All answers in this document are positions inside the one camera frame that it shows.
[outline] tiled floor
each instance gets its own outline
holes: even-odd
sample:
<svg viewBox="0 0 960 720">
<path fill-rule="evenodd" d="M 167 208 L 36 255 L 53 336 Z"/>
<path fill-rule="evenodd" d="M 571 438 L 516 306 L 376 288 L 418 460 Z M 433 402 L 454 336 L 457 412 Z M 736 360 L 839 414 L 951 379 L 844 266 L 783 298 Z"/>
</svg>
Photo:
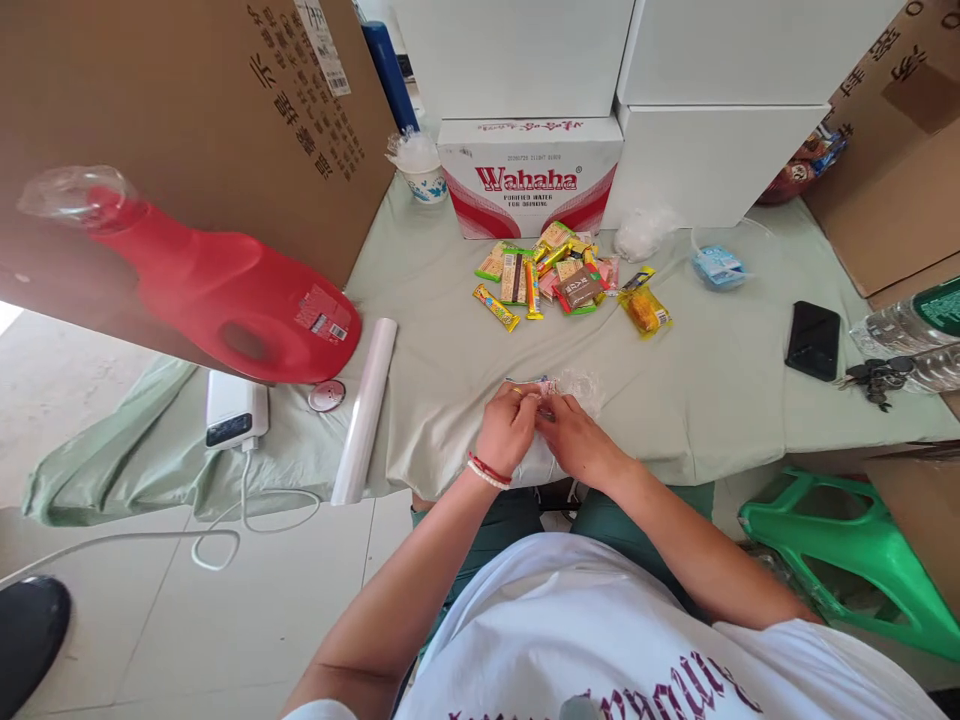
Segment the tiled floor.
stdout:
<svg viewBox="0 0 960 720">
<path fill-rule="evenodd" d="M 50 352 L 52 340 L 71 353 Z M 150 353 L 31 313 L 0 338 L 0 508 L 46 452 L 110 412 Z M 780 463 L 717 483 L 715 521 L 736 540 L 740 505 Z M 234 563 L 211 573 L 190 541 L 121 543 L 49 567 L 74 599 L 67 643 L 20 717 L 46 720 L 271 718 L 324 633 L 411 530 L 409 492 L 346 508 L 323 506 L 293 531 L 244 535 Z M 256 522 L 290 524 L 292 511 Z M 545 526 L 563 530 L 556 514 Z M 194 527 L 186 508 L 98 528 L 53 530 L 0 509 L 0 576 L 82 539 Z M 216 543 L 203 548 L 211 559 Z M 882 641 L 930 688 L 957 684 L 958 666 Z"/>
</svg>

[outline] white box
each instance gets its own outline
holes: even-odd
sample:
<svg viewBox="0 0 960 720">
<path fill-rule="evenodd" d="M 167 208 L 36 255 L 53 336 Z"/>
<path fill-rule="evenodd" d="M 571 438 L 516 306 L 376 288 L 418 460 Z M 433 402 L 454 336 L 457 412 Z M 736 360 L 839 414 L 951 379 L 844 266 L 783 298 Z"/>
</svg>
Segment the white box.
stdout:
<svg viewBox="0 0 960 720">
<path fill-rule="evenodd" d="M 606 117 L 634 0 L 394 0 L 427 113 Z"/>
<path fill-rule="evenodd" d="M 617 98 L 624 105 L 825 103 L 902 6 L 637 0 Z"/>
<path fill-rule="evenodd" d="M 539 237 L 554 220 L 596 232 L 622 145 L 613 116 L 444 120 L 437 141 L 470 240 Z"/>
<path fill-rule="evenodd" d="M 623 155 L 603 229 L 661 204 L 681 227 L 736 225 L 829 109 L 620 106 Z"/>
</svg>

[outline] wahaha logo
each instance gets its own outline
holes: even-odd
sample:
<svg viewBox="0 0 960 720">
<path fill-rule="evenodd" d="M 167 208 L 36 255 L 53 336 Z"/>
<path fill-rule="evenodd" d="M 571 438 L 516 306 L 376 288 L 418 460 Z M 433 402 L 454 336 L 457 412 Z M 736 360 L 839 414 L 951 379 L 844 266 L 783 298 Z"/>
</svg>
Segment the wahaha logo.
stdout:
<svg viewBox="0 0 960 720">
<path fill-rule="evenodd" d="M 483 189 L 487 192 L 504 190 L 576 190 L 576 175 L 561 175 L 556 170 L 543 173 L 527 173 L 519 170 L 516 175 L 506 172 L 506 168 L 475 168 Z"/>
</svg>

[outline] red plastic bottle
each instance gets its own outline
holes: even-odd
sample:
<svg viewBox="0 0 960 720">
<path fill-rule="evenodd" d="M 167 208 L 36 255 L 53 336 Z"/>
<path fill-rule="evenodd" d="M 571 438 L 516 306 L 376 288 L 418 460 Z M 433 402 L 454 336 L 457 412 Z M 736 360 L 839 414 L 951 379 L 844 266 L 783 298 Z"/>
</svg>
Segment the red plastic bottle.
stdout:
<svg viewBox="0 0 960 720">
<path fill-rule="evenodd" d="M 154 315 L 244 375 L 321 382 L 357 347 L 360 316 L 325 277 L 249 235 L 181 225 L 111 167 L 50 170 L 18 207 L 116 250 L 136 268 L 137 294 Z"/>
</svg>

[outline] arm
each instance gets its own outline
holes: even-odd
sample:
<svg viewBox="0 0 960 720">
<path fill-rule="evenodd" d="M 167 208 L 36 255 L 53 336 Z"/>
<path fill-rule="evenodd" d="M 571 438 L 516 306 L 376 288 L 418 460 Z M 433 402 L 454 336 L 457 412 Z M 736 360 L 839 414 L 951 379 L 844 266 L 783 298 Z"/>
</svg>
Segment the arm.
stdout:
<svg viewBox="0 0 960 720">
<path fill-rule="evenodd" d="M 802 618 L 820 622 L 789 589 L 628 457 L 570 396 L 550 397 L 555 422 L 537 429 L 560 466 L 608 495 L 643 530 L 683 588 L 715 620 L 762 630 Z"/>
<path fill-rule="evenodd" d="M 484 411 L 477 455 L 502 475 L 513 474 L 533 441 L 534 390 L 504 383 Z M 454 481 L 324 638 L 283 716 L 319 698 L 339 700 L 359 720 L 390 716 L 498 492 L 469 469 Z"/>
</svg>

